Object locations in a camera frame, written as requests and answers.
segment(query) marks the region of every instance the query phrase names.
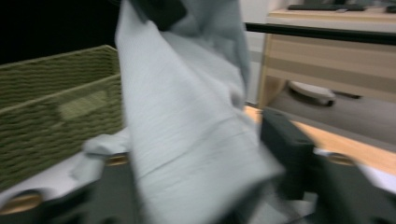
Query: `wicker basket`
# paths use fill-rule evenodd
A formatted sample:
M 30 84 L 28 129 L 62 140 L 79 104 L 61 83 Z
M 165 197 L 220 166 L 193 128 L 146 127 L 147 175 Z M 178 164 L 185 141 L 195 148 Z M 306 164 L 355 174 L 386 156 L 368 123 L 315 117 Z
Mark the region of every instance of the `wicker basket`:
M 109 46 L 0 66 L 0 191 L 122 128 L 120 67 Z

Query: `table surface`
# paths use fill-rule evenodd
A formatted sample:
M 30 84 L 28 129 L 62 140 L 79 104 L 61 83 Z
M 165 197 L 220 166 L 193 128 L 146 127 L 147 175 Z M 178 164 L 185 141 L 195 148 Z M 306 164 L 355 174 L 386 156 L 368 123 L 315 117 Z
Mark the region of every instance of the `table surface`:
M 262 116 L 259 109 L 246 107 L 246 112 L 255 121 L 261 122 Z M 396 153 L 366 145 L 336 133 L 329 133 L 301 122 L 293 121 L 293 123 L 310 136 L 317 143 L 317 147 L 346 154 L 362 164 L 396 175 Z
M 384 8 L 367 8 L 365 11 L 304 11 L 280 9 L 268 13 L 267 23 L 396 33 L 396 14 L 386 13 Z

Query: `dark background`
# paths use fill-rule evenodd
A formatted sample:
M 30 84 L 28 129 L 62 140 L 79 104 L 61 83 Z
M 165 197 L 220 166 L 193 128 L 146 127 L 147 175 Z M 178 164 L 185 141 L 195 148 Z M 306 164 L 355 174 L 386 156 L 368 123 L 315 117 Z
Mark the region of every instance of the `dark background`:
M 0 64 L 115 46 L 120 8 L 107 0 L 4 0 Z

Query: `white cloth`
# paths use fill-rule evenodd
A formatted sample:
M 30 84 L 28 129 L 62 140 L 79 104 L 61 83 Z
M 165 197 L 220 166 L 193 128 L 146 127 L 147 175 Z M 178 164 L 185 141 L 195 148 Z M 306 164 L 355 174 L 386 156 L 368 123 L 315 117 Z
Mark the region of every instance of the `white cloth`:
M 105 165 L 105 157 L 129 152 L 127 132 L 122 130 L 113 135 L 100 134 L 84 143 L 83 153 L 79 155 L 77 165 L 70 172 L 78 186 L 89 184 L 100 177 Z
M 282 173 L 243 111 L 238 1 L 182 2 L 187 17 L 159 32 L 123 1 L 116 34 L 128 148 L 150 224 L 214 223 Z

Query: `gray fabric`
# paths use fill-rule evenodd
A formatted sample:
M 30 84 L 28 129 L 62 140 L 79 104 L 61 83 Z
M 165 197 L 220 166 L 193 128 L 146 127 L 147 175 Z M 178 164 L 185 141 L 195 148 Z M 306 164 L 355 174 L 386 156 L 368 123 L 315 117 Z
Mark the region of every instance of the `gray fabric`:
M 100 177 L 106 157 L 116 153 L 129 152 L 129 134 L 127 132 L 127 130 L 122 130 L 114 135 L 101 134 L 84 143 L 83 153 L 79 155 L 78 163 L 70 172 L 79 187 Z
M 243 111 L 238 1 L 182 2 L 189 15 L 162 33 L 123 1 L 116 35 L 127 145 L 152 224 L 214 223 L 283 171 Z

